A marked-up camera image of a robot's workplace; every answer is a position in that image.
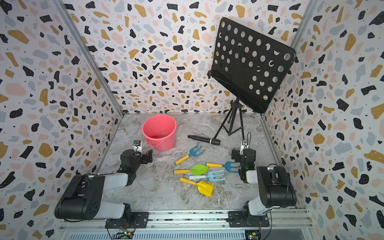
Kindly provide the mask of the yellow shovel yellow handle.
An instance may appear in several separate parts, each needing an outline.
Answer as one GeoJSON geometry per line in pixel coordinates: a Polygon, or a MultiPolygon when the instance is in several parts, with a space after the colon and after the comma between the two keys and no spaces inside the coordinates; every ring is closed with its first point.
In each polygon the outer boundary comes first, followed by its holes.
{"type": "Polygon", "coordinates": [[[214,186],[212,184],[209,184],[209,183],[204,182],[204,181],[194,182],[194,181],[188,180],[188,179],[183,178],[183,177],[181,177],[179,180],[182,183],[186,183],[186,184],[197,186],[198,191],[201,194],[203,194],[203,195],[205,195],[207,197],[211,197],[212,196],[212,193],[213,193],[213,190],[214,190],[214,186]]]}

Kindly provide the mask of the green trowel yellow handle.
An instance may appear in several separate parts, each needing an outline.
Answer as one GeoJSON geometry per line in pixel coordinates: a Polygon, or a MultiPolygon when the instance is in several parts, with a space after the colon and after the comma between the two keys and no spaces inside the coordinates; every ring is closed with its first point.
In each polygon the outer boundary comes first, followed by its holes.
{"type": "Polygon", "coordinates": [[[206,173],[208,171],[209,167],[205,166],[205,165],[194,165],[192,167],[192,169],[190,170],[184,170],[184,169],[176,169],[174,170],[174,174],[188,174],[188,173],[191,173],[193,174],[194,176],[200,176],[200,175],[203,175],[204,173],[206,173]]]}

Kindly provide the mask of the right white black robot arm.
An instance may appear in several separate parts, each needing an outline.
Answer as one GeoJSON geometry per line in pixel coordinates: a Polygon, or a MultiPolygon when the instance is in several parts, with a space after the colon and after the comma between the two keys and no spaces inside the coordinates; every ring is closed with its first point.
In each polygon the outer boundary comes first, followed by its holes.
{"type": "Polygon", "coordinates": [[[228,212],[231,228],[270,227],[272,217],[268,213],[296,205],[297,195],[284,167],[276,164],[256,166],[256,151],[252,149],[233,149],[232,159],[240,164],[240,179],[246,184],[257,184],[259,195],[247,201],[241,211],[228,212]]]}

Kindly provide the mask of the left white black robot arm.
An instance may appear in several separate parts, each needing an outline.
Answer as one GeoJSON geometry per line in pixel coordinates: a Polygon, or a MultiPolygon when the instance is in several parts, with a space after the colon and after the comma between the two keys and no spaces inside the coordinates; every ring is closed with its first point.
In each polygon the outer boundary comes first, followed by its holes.
{"type": "Polygon", "coordinates": [[[124,151],[117,172],[76,175],[72,178],[56,208],[55,217],[68,222],[106,220],[107,229],[147,227],[149,212],[134,212],[130,204],[103,200],[103,193],[132,185],[142,164],[153,161],[153,152],[124,151]]]}

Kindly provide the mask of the light blue fork white handle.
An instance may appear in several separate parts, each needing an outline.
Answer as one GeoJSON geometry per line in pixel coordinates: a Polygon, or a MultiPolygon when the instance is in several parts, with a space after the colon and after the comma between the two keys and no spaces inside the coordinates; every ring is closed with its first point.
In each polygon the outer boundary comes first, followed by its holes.
{"type": "Polygon", "coordinates": [[[226,180],[224,175],[225,175],[224,170],[210,171],[206,175],[200,175],[200,176],[190,175],[188,176],[188,179],[191,181],[208,179],[210,182],[221,182],[226,180]]]}

